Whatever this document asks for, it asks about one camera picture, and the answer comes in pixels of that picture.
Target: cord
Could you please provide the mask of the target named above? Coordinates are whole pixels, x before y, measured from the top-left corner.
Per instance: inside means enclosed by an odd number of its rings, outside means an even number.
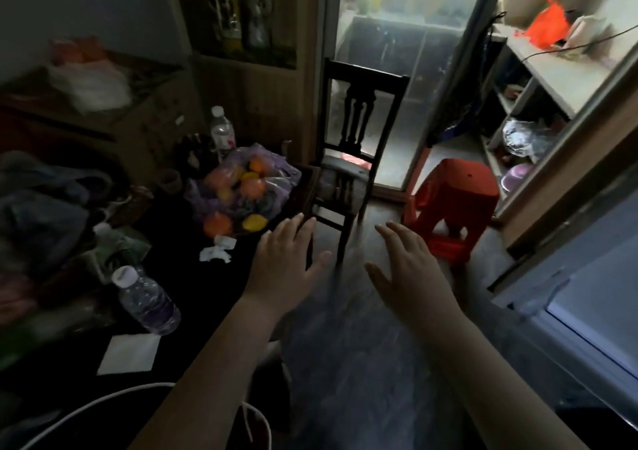
[[[139,386],[132,386],[131,388],[126,388],[125,390],[120,390],[120,391],[116,391],[115,393],[111,393],[110,395],[105,395],[104,397],[98,398],[97,400],[93,400],[92,402],[87,403],[84,406],[80,406],[80,408],[70,412],[68,415],[64,416],[59,421],[56,421],[50,427],[48,427],[46,430],[44,430],[43,432],[37,434],[32,439],[30,439],[22,448],[20,448],[20,450],[28,450],[28,449],[30,449],[32,446],[34,446],[36,443],[38,443],[41,439],[43,439],[48,434],[50,434],[53,430],[58,428],[62,423],[69,421],[71,418],[73,418],[74,416],[82,413],[84,410],[87,410],[87,409],[91,408],[92,406],[95,406],[95,405],[97,405],[97,404],[99,404],[101,402],[105,402],[107,400],[110,400],[111,398],[116,398],[116,397],[119,397],[121,395],[125,395],[126,393],[132,393],[133,391],[148,390],[150,388],[172,388],[174,386],[175,386],[175,383],[168,383],[168,382],[140,384]],[[264,414],[262,412],[260,412],[257,408],[255,408],[251,404],[248,404],[246,402],[242,402],[241,405],[242,405],[242,407],[244,409],[249,409],[249,410],[253,411],[257,415],[257,417],[260,420],[262,420],[264,422],[264,424],[266,424],[266,430],[268,431],[268,450],[271,450],[272,449],[272,432],[270,431],[270,425],[268,424],[268,420],[266,419],[266,417],[264,416]]]
[[[541,55],[541,54],[553,54],[555,52],[565,52],[565,51],[574,51],[576,49],[581,49],[583,47],[589,47],[590,45],[596,45],[596,44],[601,44],[603,42],[607,42],[610,41],[611,39],[615,39],[616,37],[626,34],[627,32],[638,28],[638,25],[634,25],[633,27],[628,28],[627,30],[623,30],[622,32],[619,32],[618,34],[614,34],[614,35],[610,35],[609,37],[605,37],[604,39],[598,39],[597,41],[592,41],[590,43],[587,44],[583,44],[583,45],[577,45],[576,47],[568,47],[566,49],[557,49],[555,51],[542,51],[542,52],[536,52],[535,54],[529,55],[527,56],[525,59],[521,60],[522,63],[524,63],[527,59],[529,59],[530,57],[534,57],[535,55]]]

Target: dark wooden chair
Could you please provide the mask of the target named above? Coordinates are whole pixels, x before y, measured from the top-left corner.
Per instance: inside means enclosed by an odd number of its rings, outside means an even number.
[[[350,84],[344,100],[343,127],[339,144],[326,141],[333,80]],[[406,75],[387,74],[366,67],[325,60],[317,143],[317,159],[320,160],[322,171],[315,204],[344,216],[343,225],[317,217],[317,221],[341,231],[337,251],[338,264],[343,260],[355,217],[358,215],[360,221],[363,219],[385,144],[409,82],[410,78]],[[376,151],[371,155],[361,150],[361,143],[374,109],[375,91],[394,95],[394,100],[383,125]],[[341,157],[325,155],[326,149],[369,162],[370,170]]]

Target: glass door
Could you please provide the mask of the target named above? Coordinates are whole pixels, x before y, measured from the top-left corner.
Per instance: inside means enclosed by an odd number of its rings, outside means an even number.
[[[427,125],[455,74],[455,58],[477,0],[327,0],[323,54],[338,61],[409,75],[375,185],[405,191]],[[326,136],[338,140],[347,86],[333,81]],[[363,142],[376,150],[391,97],[377,93]]]

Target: hand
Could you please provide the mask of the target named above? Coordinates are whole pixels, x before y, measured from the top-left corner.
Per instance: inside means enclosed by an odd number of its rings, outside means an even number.
[[[428,343],[444,342],[464,315],[438,262],[423,239],[409,228],[394,222],[375,228],[388,249],[392,280],[367,262],[372,284],[417,337]]]
[[[306,270],[306,254],[316,219],[308,220],[297,232],[303,219],[303,213],[299,213],[277,225],[274,232],[268,230],[262,235],[244,291],[244,297],[265,305],[277,320],[314,289],[317,277],[331,257],[330,252],[322,253]]]

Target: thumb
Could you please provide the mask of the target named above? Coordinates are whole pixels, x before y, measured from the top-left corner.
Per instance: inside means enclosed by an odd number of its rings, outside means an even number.
[[[332,254],[330,252],[322,252],[319,254],[317,260],[306,271],[306,279],[310,282],[319,277],[319,274],[325,269],[326,264],[330,260]]]
[[[385,275],[383,275],[383,272],[381,272],[379,266],[373,264],[372,262],[366,262],[366,271],[368,272],[368,277],[370,277],[370,280],[379,295],[382,298],[385,298],[385,295],[390,291],[390,288],[392,287],[390,281]]]

